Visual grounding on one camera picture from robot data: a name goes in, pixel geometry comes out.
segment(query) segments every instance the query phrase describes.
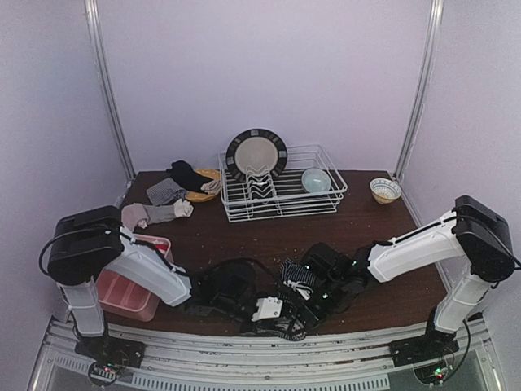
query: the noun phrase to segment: pink plastic container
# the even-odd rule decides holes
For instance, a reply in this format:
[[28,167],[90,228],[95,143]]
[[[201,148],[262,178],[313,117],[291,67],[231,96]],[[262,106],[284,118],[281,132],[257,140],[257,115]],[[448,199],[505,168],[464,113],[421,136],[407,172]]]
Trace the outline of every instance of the pink plastic container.
[[[155,244],[164,257],[173,263],[171,243],[166,238],[137,235],[136,238]],[[96,281],[99,303],[108,312],[126,318],[149,322],[154,318],[160,299],[155,294],[126,277],[110,270],[103,270]]]

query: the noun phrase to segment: purple wall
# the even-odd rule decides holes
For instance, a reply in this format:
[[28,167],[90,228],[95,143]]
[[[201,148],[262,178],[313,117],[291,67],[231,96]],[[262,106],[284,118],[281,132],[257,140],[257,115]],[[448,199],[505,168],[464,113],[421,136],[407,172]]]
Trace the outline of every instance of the purple wall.
[[125,190],[84,13],[82,0],[2,2],[0,389],[26,389],[58,303],[37,268],[55,223]]
[[239,132],[394,169],[431,2],[104,0],[103,38],[137,169],[217,165]]
[[[422,222],[461,194],[503,215],[521,257],[521,2],[445,3],[439,51],[405,191]],[[454,281],[458,260],[443,264]],[[485,311],[508,390],[519,389],[521,274]]]

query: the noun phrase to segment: dish rack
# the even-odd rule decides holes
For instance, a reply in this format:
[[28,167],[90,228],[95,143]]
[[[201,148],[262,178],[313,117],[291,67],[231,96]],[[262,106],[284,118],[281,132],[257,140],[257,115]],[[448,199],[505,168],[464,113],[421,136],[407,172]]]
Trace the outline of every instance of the dish rack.
[[[335,213],[348,185],[326,151],[318,145],[289,147],[286,168],[273,177],[269,167],[247,167],[246,181],[233,178],[226,167],[226,153],[219,154],[221,200],[229,222]],[[322,169],[331,179],[329,191],[307,193],[302,187],[306,169]]]

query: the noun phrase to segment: black sock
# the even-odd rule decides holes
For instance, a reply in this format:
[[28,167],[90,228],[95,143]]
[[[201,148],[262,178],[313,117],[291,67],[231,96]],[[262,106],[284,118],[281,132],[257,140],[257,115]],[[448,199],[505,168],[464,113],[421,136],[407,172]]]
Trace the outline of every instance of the black sock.
[[206,194],[201,190],[201,186],[205,183],[211,182],[213,179],[197,174],[192,166],[184,160],[178,160],[172,163],[172,168],[166,170],[170,177],[181,187],[188,191],[195,191],[197,193]]

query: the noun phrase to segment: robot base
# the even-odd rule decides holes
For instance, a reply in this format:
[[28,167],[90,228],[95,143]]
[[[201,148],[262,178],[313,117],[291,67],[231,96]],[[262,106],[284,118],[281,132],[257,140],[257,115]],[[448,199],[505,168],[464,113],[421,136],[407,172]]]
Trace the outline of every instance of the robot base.
[[[85,338],[83,343],[76,343],[74,351],[77,354],[93,358],[103,365],[122,365],[124,367],[140,368],[145,354],[145,344],[135,340],[123,340],[109,336],[103,338],[103,347],[99,348],[98,338]],[[102,352],[91,354],[90,351]]]
[[429,335],[417,336],[406,340],[395,340],[389,344],[395,367],[417,364],[442,358],[448,353],[456,353],[459,345],[455,340],[433,339]]

